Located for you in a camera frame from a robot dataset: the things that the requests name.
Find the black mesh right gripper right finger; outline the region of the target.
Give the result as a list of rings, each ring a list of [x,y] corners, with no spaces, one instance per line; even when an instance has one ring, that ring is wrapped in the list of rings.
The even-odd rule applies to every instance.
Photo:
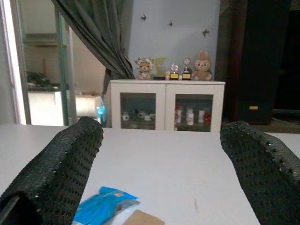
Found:
[[[240,186],[262,225],[300,223],[300,159],[278,138],[231,122],[220,131]]]

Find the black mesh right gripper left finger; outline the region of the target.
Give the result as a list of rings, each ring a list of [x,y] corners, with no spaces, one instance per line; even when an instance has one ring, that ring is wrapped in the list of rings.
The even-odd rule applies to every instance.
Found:
[[[72,224],[103,133],[90,117],[60,131],[1,195],[1,224]]]

